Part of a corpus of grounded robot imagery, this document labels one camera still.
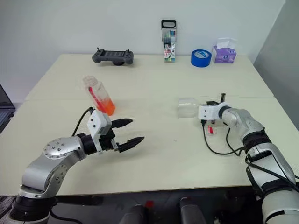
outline white table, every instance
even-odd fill
[[[197,97],[200,102],[208,99],[211,98]],[[233,107],[246,108],[266,127],[273,143],[299,175],[299,133],[277,100],[228,96],[226,101]],[[178,98],[140,97],[114,102],[116,111],[112,119],[135,119],[132,124],[115,130],[116,140],[124,142],[145,136],[144,141],[121,154],[108,151],[78,162],[66,175],[58,194],[250,185],[244,154],[236,157],[211,153],[205,146],[199,121],[177,118]],[[40,155],[48,141],[70,136],[82,112],[90,105],[88,99],[25,102],[0,135],[0,195],[16,195],[26,166]],[[87,131],[86,119],[79,132]],[[217,134],[208,138],[214,150],[229,151],[226,131],[227,127],[217,127]],[[232,132],[229,140],[235,148],[241,145],[236,138]]]
[[[131,66],[96,64],[92,55],[61,55],[26,100],[86,99],[82,78],[95,76],[112,99],[219,96],[273,97],[250,60],[238,55],[233,64],[191,65],[190,56],[165,63],[162,56],[134,56]]]

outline tissue box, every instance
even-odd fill
[[[220,48],[217,49],[213,46],[212,49],[212,61],[214,63],[233,63],[237,53],[232,48]]]

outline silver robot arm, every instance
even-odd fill
[[[107,114],[91,108],[87,122],[90,135],[83,133],[49,142],[42,154],[25,170],[19,195],[13,204],[7,223],[45,224],[55,198],[68,170],[87,155],[114,150],[124,152],[139,144],[144,137],[137,137],[119,144],[114,141],[112,128],[131,123],[132,119],[111,121]]]
[[[263,125],[246,110],[231,108],[224,102],[212,104],[200,107],[199,118],[221,119],[238,133],[247,154],[248,178],[255,192],[263,198],[264,223],[299,223],[299,193],[294,172],[280,150],[272,144]]]

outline floor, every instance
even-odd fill
[[[93,205],[59,203],[53,208],[53,212],[61,217],[78,219],[84,224],[117,224],[132,206],[144,205],[151,200],[154,207],[150,210],[150,223],[179,224],[178,203],[185,196],[191,198],[201,208],[207,224],[214,224],[215,217],[220,218],[221,224],[263,223],[261,201],[256,201],[251,187],[121,193],[82,198],[66,196],[60,197],[59,200]],[[71,222],[51,217],[48,223]]]

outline gray game controller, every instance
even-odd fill
[[[100,63],[101,61],[112,61],[114,65],[123,65],[124,63],[132,64],[134,59],[134,54],[132,51],[114,51],[114,50],[104,50],[99,49],[93,55],[93,61],[95,63]]]

